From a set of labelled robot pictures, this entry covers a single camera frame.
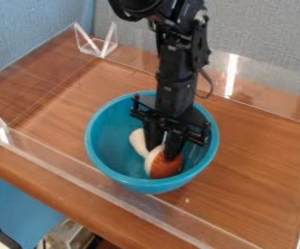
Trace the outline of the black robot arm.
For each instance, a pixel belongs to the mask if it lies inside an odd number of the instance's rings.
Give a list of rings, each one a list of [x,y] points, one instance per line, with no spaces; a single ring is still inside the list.
[[[190,141],[202,146],[210,122],[194,109],[197,80],[211,54],[207,45],[207,8],[203,0],[108,0],[116,16],[146,19],[155,32],[159,69],[156,93],[132,97],[130,114],[142,120],[146,148],[164,147],[174,160]]]

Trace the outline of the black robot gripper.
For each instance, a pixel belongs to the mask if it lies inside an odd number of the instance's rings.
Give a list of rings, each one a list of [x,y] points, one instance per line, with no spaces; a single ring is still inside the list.
[[[164,140],[164,158],[174,160],[181,153],[183,143],[203,146],[210,130],[210,122],[194,107],[197,95],[197,74],[185,79],[158,78],[152,95],[136,93],[130,114],[142,121],[146,149],[151,151]]]

